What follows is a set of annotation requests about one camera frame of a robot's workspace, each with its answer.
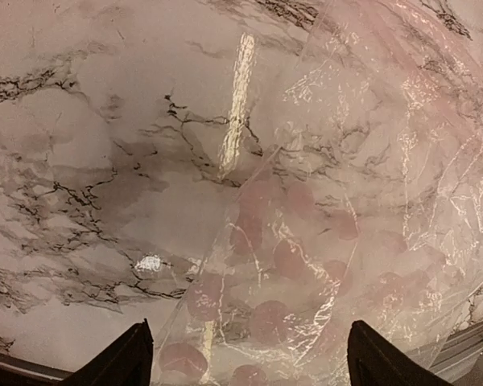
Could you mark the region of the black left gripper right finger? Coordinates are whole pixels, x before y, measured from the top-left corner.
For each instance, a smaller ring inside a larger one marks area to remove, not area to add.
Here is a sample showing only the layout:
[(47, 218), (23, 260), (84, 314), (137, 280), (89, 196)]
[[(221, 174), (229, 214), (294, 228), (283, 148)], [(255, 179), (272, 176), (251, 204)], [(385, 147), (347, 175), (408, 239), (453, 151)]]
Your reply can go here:
[(420, 367), (362, 320), (352, 323), (347, 361), (352, 386), (451, 386)]

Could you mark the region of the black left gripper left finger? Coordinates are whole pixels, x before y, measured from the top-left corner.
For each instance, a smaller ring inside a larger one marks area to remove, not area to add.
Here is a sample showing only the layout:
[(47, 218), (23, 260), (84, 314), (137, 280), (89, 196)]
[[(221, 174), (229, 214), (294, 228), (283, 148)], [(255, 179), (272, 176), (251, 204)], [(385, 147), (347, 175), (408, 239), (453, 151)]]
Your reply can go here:
[(60, 381), (66, 386), (149, 386), (153, 338), (146, 319), (135, 323), (84, 367)]

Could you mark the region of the clear zip top bag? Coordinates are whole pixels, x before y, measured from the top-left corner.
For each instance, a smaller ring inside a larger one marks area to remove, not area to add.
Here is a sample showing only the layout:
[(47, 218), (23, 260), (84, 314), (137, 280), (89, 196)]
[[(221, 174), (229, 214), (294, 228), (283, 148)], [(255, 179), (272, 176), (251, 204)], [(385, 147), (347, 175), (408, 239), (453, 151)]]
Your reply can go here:
[(479, 11), (324, 4), (250, 123), (263, 159), (165, 326), (153, 384), (351, 385), (353, 322), (408, 358), (464, 327), (483, 288)]

